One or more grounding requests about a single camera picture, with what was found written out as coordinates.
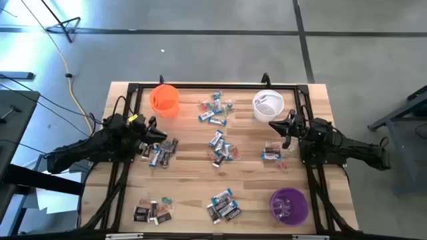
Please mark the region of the white jack-o-lantern bucket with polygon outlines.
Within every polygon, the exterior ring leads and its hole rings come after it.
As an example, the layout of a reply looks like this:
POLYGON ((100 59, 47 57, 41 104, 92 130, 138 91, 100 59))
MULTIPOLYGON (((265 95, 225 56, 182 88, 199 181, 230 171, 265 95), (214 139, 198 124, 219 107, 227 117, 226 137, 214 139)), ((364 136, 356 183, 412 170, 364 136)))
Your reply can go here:
POLYGON ((267 123, 284 110, 284 99, 276 91, 261 90, 254 96, 252 106, 255 119, 267 123))

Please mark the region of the black aluminium table frame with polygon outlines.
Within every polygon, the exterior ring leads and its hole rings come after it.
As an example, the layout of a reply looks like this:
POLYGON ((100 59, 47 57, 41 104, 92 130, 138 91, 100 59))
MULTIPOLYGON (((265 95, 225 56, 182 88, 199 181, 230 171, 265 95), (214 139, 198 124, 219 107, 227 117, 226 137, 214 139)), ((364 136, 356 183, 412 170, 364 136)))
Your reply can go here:
MULTIPOLYGON (((286 85, 283 83, 166 83, 179 92, 177 117, 162 117, 150 106, 149 94, 161 84, 154 82, 114 82, 109 89, 105 113, 121 113, 127 120, 135 114, 154 116, 157 127, 167 133, 167 139, 179 139, 175 153, 170 153, 169 165, 150 167, 149 159, 136 155, 132 162, 104 162, 90 171, 84 186, 80 228, 71 232, 73 240, 105 240, 107 234, 143 233, 143 239, 263 239, 292 240, 292 235, 327 235, 330 240, 348 239, 359 233, 348 179, 341 165, 305 165, 298 156, 289 157, 281 148, 288 173, 281 172, 277 161, 263 160, 265 142, 280 141, 281 137, 267 123, 254 117, 252 100, 261 90, 278 92, 284 99, 284 110, 272 121, 284 120, 291 109, 306 119, 316 117, 334 125, 326 86, 321 84, 286 85), (214 103, 213 94, 222 91, 222 112, 212 117, 226 119, 225 127, 199 122, 199 102, 214 103), (227 117, 223 107, 227 100, 235 111, 227 117), (236 146, 240 158, 226 159, 214 167, 206 154, 215 152, 209 142, 217 130, 225 143, 236 146), (301 191, 309 215, 298 226, 279 222, 270 211, 270 198, 282 188, 301 191), (231 196, 241 213, 230 221, 221 217, 213 224, 206 207, 211 198, 230 188, 231 196), (156 225, 133 220, 141 198, 162 204, 162 197, 171 197, 175 210, 172 219, 156 225)), ((224 148, 215 152, 224 155, 224 148)))

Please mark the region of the silver blue-end candy packet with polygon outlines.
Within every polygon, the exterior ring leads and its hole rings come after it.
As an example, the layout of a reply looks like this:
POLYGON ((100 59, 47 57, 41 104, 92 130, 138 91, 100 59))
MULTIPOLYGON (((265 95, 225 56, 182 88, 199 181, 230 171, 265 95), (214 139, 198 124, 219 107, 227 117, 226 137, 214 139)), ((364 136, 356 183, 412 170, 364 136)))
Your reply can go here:
POLYGON ((223 209, 225 206, 227 206, 231 202, 232 202, 232 198, 226 197, 226 198, 222 199, 220 202, 215 203, 214 207, 217 211, 219 211, 220 209, 223 209))

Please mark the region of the purple plastic bowl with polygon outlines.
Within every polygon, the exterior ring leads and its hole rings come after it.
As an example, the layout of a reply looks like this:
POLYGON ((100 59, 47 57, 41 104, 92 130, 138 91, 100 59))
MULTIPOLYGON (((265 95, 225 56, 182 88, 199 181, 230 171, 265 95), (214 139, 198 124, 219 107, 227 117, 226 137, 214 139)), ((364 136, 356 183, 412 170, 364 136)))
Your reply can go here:
POLYGON ((306 221, 309 215, 308 202, 304 194, 294 188, 282 188, 273 193, 270 198, 271 214, 281 223, 290 226, 298 226, 306 221), (293 214, 289 217, 279 218, 280 213, 274 213, 271 209, 271 201, 274 198, 283 199, 287 204, 293 205, 293 214))

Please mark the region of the white paper sheet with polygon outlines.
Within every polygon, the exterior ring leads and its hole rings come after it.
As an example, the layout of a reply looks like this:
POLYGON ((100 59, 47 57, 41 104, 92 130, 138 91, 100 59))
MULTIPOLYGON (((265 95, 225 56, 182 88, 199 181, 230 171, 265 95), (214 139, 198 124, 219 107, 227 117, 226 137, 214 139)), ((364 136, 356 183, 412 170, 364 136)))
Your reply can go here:
POLYGON ((46 214, 76 211, 79 203, 78 195, 46 189, 36 189, 36 196, 39 209, 45 209, 46 214))
POLYGON ((70 172, 80 171, 83 173, 88 173, 91 169, 92 164, 86 160, 82 160, 76 163, 72 163, 69 167, 70 172))

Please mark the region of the orange plastic bucket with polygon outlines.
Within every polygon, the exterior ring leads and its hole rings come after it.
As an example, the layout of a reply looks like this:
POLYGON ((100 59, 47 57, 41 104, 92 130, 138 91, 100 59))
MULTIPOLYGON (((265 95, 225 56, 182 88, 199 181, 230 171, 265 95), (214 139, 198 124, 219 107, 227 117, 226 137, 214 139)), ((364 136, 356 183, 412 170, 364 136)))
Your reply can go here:
POLYGON ((177 117, 179 113, 179 92, 172 85, 159 85, 149 94, 150 106, 162 117, 177 117))

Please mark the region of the black handled tool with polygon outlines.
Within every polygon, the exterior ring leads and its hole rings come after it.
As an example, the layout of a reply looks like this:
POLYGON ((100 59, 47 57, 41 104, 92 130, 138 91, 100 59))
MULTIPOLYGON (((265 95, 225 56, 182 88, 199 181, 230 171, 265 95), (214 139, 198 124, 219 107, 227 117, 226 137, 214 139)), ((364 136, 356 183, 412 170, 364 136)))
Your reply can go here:
POLYGON ((20 112, 21 112, 21 109, 20 109, 20 108, 18 108, 18 107, 16 107, 16 106, 14 106, 14 105, 11 105, 11 106, 10 106, 10 110, 8 110, 8 112, 6 112, 6 113, 4 113, 2 116, 0 116, 0 124, 6 123, 6 122, 7 122, 6 118, 7 118, 8 116, 10 116, 10 115, 11 115, 12 113, 14 113, 14 112, 16 112, 16 113, 20 113, 20 112))

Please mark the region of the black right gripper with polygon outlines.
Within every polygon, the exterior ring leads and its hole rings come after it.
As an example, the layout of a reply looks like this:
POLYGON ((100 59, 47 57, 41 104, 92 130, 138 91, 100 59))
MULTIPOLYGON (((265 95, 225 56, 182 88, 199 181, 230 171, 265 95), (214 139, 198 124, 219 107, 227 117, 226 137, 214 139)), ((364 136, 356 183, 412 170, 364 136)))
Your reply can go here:
POLYGON ((274 129, 281 137, 285 137, 283 148, 287 149, 291 143, 291 137, 300 138, 306 130, 305 119, 291 109, 286 119, 281 121, 269 121, 268 125, 274 129))

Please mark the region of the grey metal table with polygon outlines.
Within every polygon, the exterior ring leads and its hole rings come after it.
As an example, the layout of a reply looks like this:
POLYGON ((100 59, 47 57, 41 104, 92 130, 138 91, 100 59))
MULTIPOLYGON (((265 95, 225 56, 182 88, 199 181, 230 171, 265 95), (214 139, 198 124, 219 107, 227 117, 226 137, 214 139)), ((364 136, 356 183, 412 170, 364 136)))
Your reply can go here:
POLYGON ((394 145, 392 171, 398 194, 427 195, 427 85, 406 98, 403 106, 368 126, 388 129, 394 145))

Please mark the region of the black table beam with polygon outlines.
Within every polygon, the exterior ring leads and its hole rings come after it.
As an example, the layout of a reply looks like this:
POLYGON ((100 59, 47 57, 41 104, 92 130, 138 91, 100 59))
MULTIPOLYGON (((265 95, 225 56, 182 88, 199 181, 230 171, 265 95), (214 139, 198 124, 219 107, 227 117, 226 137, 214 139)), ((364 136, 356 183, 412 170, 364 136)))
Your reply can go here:
POLYGON ((44 174, 13 164, 9 164, 0 180, 6 184, 40 188, 72 195, 81 195, 83 191, 83 184, 80 182, 44 174))

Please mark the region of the black side table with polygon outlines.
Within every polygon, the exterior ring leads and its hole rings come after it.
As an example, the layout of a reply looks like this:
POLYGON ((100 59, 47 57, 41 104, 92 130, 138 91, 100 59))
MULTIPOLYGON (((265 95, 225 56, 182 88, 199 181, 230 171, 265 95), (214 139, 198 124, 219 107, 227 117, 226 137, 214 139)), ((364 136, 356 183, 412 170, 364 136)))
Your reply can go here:
POLYGON ((11 163, 39 97, 38 91, 0 90, 0 116, 8 112, 11 105, 21 109, 20 113, 12 113, 6 123, 0 124, 0 177, 11 163))

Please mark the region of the black tripod stand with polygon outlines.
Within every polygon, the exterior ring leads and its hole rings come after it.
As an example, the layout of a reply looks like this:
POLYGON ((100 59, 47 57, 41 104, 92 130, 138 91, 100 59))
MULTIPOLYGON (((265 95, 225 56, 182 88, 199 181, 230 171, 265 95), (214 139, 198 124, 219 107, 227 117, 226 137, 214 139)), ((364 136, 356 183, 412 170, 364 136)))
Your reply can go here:
POLYGON ((74 17, 70 18, 68 20, 60 20, 58 16, 53 12, 53 10, 48 6, 48 4, 45 2, 45 0, 40 0, 44 7, 48 10, 48 12, 52 15, 54 20, 56 21, 56 24, 44 27, 43 29, 46 30, 48 33, 60 33, 63 34, 66 38, 66 40, 69 43, 73 43, 73 35, 76 34, 77 28, 79 26, 79 23, 81 21, 81 17, 74 17))

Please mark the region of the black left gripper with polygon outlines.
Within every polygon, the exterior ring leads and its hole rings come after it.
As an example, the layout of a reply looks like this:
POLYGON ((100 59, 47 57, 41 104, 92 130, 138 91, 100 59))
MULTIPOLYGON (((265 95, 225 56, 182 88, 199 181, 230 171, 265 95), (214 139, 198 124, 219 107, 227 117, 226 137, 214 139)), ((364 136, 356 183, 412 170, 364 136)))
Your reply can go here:
POLYGON ((148 120, 148 124, 145 123, 146 118, 143 115, 137 115, 137 117, 133 120, 133 131, 139 137, 139 139, 143 143, 154 144, 161 143, 166 140, 167 136, 166 132, 160 131, 154 127, 157 126, 156 118, 154 116, 150 117, 148 120))

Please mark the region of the dark grey floor bar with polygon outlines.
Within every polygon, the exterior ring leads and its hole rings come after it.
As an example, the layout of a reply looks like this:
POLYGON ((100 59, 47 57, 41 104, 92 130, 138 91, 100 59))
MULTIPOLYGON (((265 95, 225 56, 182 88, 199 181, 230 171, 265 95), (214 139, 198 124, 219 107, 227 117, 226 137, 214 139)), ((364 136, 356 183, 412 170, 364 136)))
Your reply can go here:
POLYGON ((35 74, 32 72, 22 72, 22 71, 0 71, 0 78, 12 78, 12 79, 25 79, 32 80, 35 77, 35 74))

